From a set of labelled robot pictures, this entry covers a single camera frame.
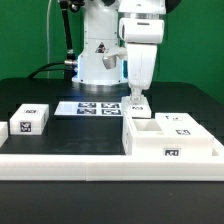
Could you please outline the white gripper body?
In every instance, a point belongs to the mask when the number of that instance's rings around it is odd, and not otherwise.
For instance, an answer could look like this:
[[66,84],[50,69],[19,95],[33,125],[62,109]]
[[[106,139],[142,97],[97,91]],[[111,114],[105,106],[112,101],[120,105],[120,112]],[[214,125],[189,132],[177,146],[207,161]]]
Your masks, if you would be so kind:
[[128,83],[131,89],[150,87],[157,45],[162,43],[164,21],[161,19],[121,18],[119,36],[127,50]]

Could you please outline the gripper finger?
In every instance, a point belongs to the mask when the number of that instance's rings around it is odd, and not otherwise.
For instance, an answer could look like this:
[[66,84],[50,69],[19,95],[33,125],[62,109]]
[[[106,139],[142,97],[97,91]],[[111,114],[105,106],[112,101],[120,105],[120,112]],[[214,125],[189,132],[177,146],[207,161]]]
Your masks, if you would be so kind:
[[141,92],[142,90],[139,88],[132,88],[130,99],[132,103],[139,103],[141,101]]

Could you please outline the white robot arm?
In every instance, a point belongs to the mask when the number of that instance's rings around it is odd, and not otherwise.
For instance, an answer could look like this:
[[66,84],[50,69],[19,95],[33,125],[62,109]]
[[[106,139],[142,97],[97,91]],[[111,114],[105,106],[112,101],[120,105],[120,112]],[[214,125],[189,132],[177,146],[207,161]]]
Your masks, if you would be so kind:
[[84,48],[78,56],[75,82],[111,86],[126,82],[131,100],[152,81],[157,46],[162,43],[163,16],[181,0],[87,0]]

